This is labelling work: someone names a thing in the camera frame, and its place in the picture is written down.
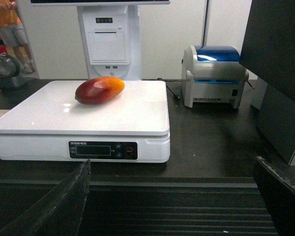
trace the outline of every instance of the digital weighing scale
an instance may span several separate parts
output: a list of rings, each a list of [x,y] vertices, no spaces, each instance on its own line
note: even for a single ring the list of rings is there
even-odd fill
[[[0,159],[161,163],[170,156],[163,81],[124,81],[101,105],[74,99],[84,81],[53,81],[0,118]]]

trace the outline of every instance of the orange shirt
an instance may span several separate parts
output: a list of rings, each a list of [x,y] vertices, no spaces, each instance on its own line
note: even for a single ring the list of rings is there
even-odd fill
[[[10,1],[0,0],[0,4],[4,5],[8,9],[10,6]],[[21,20],[15,10],[0,11],[0,27],[20,23]]]

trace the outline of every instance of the checkout counter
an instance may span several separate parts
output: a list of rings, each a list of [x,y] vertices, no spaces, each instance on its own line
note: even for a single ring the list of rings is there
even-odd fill
[[[31,80],[20,90],[0,91],[0,110],[12,109],[50,81]],[[182,95],[180,82],[167,85]],[[252,93],[246,84],[234,109],[222,103],[188,108],[168,92],[169,160],[93,162],[80,235],[277,235],[252,177],[254,158],[260,155],[293,177],[295,167],[257,130]],[[0,160],[0,229],[79,165]]]

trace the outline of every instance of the receipt printer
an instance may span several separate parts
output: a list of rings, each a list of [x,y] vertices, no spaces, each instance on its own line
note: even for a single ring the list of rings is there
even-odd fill
[[[230,103],[238,108],[249,72],[230,46],[190,46],[184,51],[181,90],[185,106]]]

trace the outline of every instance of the mango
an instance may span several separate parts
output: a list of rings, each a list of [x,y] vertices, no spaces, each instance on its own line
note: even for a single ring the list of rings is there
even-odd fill
[[[75,91],[75,99],[82,104],[103,104],[124,89],[124,82],[114,76],[101,76],[83,82]]]

